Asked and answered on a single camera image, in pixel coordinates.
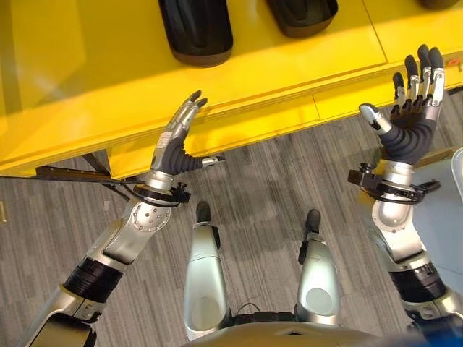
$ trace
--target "black bracket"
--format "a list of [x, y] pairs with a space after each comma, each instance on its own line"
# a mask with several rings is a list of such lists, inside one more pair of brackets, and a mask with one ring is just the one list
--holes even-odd
[[185, 191], [186, 187], [187, 185], [185, 183], [179, 182], [177, 184], [177, 187], [171, 188], [171, 195], [163, 194], [160, 192], [154, 192], [153, 190], [146, 189], [146, 186], [144, 184], [137, 184], [133, 188], [133, 190], [135, 193], [141, 195], [142, 197], [149, 197], [151, 199], [182, 204], [190, 201], [191, 194]]
[[112, 179], [110, 172], [92, 153], [82, 155], [82, 158], [94, 169], [78, 170], [74, 168], [57, 168], [55, 166], [39, 166], [35, 169], [35, 176], [32, 177], [13, 177], [0, 176], [2, 179], [34, 179], [39, 181], [67, 181], [67, 182], [88, 182], [99, 183], [105, 188], [119, 194], [124, 200], [129, 201], [130, 198], [122, 193], [117, 187], [120, 184], [139, 184], [143, 183], [137, 177], [129, 177], [127, 179]]
[[[421, 202], [428, 192], [437, 190], [441, 186], [439, 181], [432, 180], [418, 186], [412, 184], [409, 186], [412, 190], [400, 189], [383, 183], [383, 177], [372, 173], [372, 169], [372, 164], [361, 163], [359, 170], [349, 170], [347, 181], [359, 186], [364, 192], [379, 201], [414, 205]], [[382, 197], [383, 194], [392, 194], [397, 197], [403, 197], [407, 200], [387, 199]]]

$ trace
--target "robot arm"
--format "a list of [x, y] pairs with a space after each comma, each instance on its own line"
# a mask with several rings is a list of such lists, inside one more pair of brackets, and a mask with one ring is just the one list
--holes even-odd
[[23, 346], [93, 346], [96, 333], [90, 326], [98, 320], [106, 300], [126, 269], [155, 232], [169, 221], [171, 208], [188, 202], [186, 185], [172, 186], [174, 176], [221, 161], [219, 157], [193, 158], [183, 149], [194, 116], [207, 100], [200, 91], [177, 110], [161, 135], [145, 184], [133, 196], [119, 220], [95, 241], [68, 279], [42, 306], [33, 323], [17, 343]]
[[413, 205], [438, 188], [438, 182], [413, 186], [413, 165], [428, 151], [438, 121], [443, 97], [443, 60], [437, 48], [418, 50], [421, 79], [412, 56], [405, 59], [408, 88], [402, 76], [394, 75], [396, 105], [391, 121], [370, 104], [361, 114], [378, 133], [383, 156], [372, 172], [363, 163], [351, 170], [348, 180], [362, 187], [360, 204], [365, 208], [369, 236], [379, 262], [394, 282], [407, 315], [426, 337], [452, 333], [463, 335], [463, 301], [446, 287], [413, 224]]

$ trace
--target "gray carpet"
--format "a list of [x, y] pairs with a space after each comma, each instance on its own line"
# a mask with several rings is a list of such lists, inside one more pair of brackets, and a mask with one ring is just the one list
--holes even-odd
[[[463, 143], [463, 92], [446, 95], [433, 149]], [[192, 199], [176, 209], [122, 278], [101, 320], [99, 346], [178, 346], [184, 272], [197, 202], [211, 204], [231, 310], [252, 301], [291, 311], [302, 226], [311, 208], [339, 269], [341, 324], [376, 335], [409, 322], [379, 268], [356, 210], [349, 168], [378, 140], [358, 116], [224, 153], [223, 165], [184, 174]], [[65, 165], [88, 168], [82, 159]], [[8, 222], [0, 225], [0, 346], [13, 346], [40, 305], [124, 207], [102, 186], [0, 179]]]

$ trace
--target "yellow table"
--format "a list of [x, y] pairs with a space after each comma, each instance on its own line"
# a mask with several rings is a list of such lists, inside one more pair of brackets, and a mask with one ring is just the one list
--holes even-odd
[[[230, 60], [187, 67], [169, 51], [153, 0], [0, 4], [0, 174], [107, 149], [114, 178], [148, 169], [159, 132], [201, 88], [209, 98], [186, 147], [218, 152], [392, 101], [391, 75], [426, 42], [463, 59], [463, 1], [339, 0], [322, 33], [284, 37], [264, 0], [228, 0]], [[463, 85], [447, 68], [447, 87]]]

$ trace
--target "fingertip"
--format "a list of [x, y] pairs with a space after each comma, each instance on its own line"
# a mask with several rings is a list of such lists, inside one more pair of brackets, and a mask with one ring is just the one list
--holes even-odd
[[429, 55], [429, 48], [427, 45], [422, 44], [418, 48], [418, 58], [420, 58], [420, 61], [428, 60], [428, 55]]
[[413, 55], [410, 54], [405, 58], [405, 67], [407, 68], [408, 77], [418, 75], [418, 66]]
[[396, 72], [392, 76], [392, 82], [394, 83], [394, 88], [397, 89], [398, 87], [404, 87], [404, 78], [400, 72]]
[[197, 103], [196, 103], [196, 105], [197, 105], [199, 108], [201, 108], [201, 107], [203, 107], [207, 102], [208, 102], [208, 99], [207, 99], [207, 98], [203, 98], [203, 99], [201, 99], [201, 100], [198, 100]]
[[196, 101], [201, 96], [201, 89], [196, 90], [193, 94], [190, 95], [190, 101]]
[[437, 47], [432, 47], [429, 51], [429, 59], [433, 69], [443, 69], [442, 54]]

